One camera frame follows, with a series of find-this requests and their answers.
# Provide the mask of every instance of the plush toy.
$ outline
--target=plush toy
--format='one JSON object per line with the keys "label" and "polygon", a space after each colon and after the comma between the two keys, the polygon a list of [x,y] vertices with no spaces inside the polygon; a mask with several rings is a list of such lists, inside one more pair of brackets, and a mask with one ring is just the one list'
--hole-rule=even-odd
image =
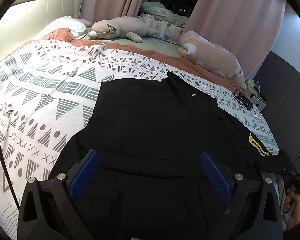
{"label": "plush toy", "polygon": [[88,36],[102,39],[129,38],[140,43],[142,42],[141,37],[157,34],[158,31],[155,28],[150,28],[143,21],[135,17],[124,16],[95,22]]}
{"label": "plush toy", "polygon": [[230,80],[244,91],[245,78],[236,57],[218,44],[211,43],[195,32],[186,32],[179,39],[180,54],[191,63]]}

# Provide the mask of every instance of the bed headboard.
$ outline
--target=bed headboard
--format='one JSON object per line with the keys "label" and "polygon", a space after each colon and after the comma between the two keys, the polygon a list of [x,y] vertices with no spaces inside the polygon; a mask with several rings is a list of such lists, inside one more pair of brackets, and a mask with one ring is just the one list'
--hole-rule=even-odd
{"label": "bed headboard", "polygon": [[79,18],[82,0],[16,0],[0,20],[0,57],[53,20]]}

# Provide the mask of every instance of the pink plush pillow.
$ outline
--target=pink plush pillow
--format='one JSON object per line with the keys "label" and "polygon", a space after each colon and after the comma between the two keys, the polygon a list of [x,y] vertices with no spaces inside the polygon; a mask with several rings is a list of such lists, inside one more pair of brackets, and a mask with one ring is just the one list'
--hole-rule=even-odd
{"label": "pink plush pillow", "polygon": [[246,90],[245,78],[238,60],[225,48],[211,43],[195,32],[184,33],[179,39],[180,54],[192,64],[230,80]]}
{"label": "pink plush pillow", "polygon": [[92,22],[89,22],[85,19],[77,19],[77,20],[82,22],[86,27],[92,27]]}

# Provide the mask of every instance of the blue gripper pad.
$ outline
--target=blue gripper pad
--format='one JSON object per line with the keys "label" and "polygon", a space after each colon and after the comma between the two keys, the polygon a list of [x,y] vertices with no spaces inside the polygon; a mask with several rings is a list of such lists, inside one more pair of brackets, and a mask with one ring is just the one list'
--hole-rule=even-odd
{"label": "blue gripper pad", "polygon": [[72,203],[82,198],[99,165],[100,155],[99,152],[95,150],[70,184],[69,199]]}
{"label": "blue gripper pad", "polygon": [[230,184],[206,152],[201,154],[201,167],[218,198],[228,204],[232,197]]}

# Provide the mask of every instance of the yellow stripe on garment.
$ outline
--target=yellow stripe on garment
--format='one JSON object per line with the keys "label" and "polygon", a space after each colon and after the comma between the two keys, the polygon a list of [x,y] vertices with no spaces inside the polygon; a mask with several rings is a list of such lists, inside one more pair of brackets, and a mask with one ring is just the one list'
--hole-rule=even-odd
{"label": "yellow stripe on garment", "polygon": [[260,144],[254,140],[254,138],[252,137],[251,133],[250,133],[250,136],[249,136],[249,142],[251,143],[252,146],[254,146],[260,152],[260,154],[262,156],[269,156],[270,155],[270,152],[268,152],[268,151],[265,152],[261,148]]}

